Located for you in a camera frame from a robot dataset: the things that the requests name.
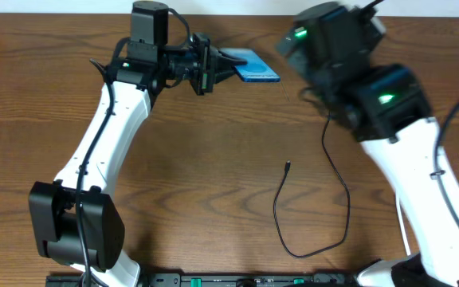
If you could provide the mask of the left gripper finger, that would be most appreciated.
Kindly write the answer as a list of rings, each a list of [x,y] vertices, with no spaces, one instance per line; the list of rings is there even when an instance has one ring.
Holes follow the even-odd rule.
[[[235,74],[234,69],[224,69],[220,71],[216,71],[214,74],[214,84],[218,84],[222,81],[227,80],[228,78],[232,77]]]
[[[216,63],[217,66],[237,66],[246,65],[248,61],[241,57],[230,55],[219,48],[216,48]]]

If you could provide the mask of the blue Galaxy smartphone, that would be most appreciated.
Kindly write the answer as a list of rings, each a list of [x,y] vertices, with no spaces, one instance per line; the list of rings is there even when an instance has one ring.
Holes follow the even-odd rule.
[[[230,56],[247,61],[245,65],[236,65],[234,70],[244,82],[280,82],[281,77],[274,72],[252,49],[221,48]]]

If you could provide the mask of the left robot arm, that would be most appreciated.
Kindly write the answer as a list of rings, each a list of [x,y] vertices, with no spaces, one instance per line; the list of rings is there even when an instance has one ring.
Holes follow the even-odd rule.
[[[80,270],[77,286],[139,284],[141,268],[124,252],[125,227],[113,198],[130,144],[158,95],[183,81],[204,95],[243,62],[202,33],[170,45],[173,13],[161,2],[133,3],[129,36],[117,42],[108,64],[97,66],[104,85],[86,133],[55,179],[36,182],[29,193],[38,253]]]

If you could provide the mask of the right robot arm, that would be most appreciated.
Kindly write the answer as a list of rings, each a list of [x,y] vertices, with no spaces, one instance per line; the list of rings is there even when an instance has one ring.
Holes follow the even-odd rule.
[[[351,132],[391,185],[419,251],[357,272],[359,286],[459,286],[459,182],[439,124],[414,73],[372,65],[385,29],[373,4],[325,2],[296,15],[278,52],[317,104]]]

